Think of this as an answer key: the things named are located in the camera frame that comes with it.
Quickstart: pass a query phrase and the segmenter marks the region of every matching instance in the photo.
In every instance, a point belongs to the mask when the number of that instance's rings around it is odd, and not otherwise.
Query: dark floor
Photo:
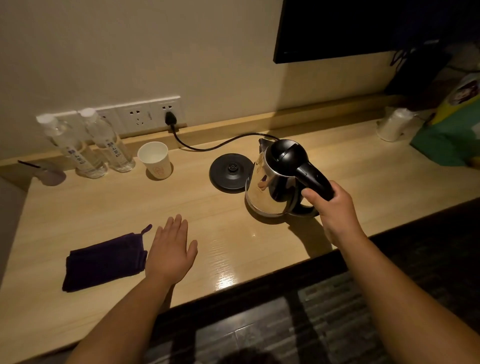
[[[480,199],[372,240],[480,332]],[[160,315],[146,363],[391,363],[338,251]],[[37,363],[62,363],[68,352]]]

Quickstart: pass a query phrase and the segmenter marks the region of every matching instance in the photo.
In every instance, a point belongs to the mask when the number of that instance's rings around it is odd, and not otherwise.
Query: hand
[[[320,213],[328,240],[340,248],[345,239],[366,235],[360,227],[350,194],[335,181],[330,183],[335,192],[330,201],[325,201],[310,188],[303,189],[301,194]]]
[[[197,256],[197,241],[193,240],[187,250],[187,220],[181,215],[175,220],[169,217],[165,227],[158,227],[145,265],[147,278],[166,281],[169,285],[180,282],[187,274]]]

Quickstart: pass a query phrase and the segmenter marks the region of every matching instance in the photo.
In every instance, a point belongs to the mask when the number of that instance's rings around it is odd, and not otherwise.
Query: person's left hand
[[[197,256],[197,241],[187,250],[187,220],[181,215],[169,217],[165,227],[158,227],[145,265],[147,278],[166,281],[170,285],[180,282]]]

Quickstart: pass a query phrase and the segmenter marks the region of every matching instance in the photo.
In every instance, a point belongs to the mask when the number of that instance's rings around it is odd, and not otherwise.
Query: kettle lid
[[[278,174],[294,176],[297,168],[308,162],[308,156],[305,149],[297,142],[280,139],[267,148],[265,160],[268,166]]]

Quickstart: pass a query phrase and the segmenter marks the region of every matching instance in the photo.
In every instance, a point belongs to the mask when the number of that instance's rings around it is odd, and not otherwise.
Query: red logo on cup
[[[154,172],[156,174],[164,174],[165,172],[163,171],[163,168],[162,167],[155,167],[153,168]]]

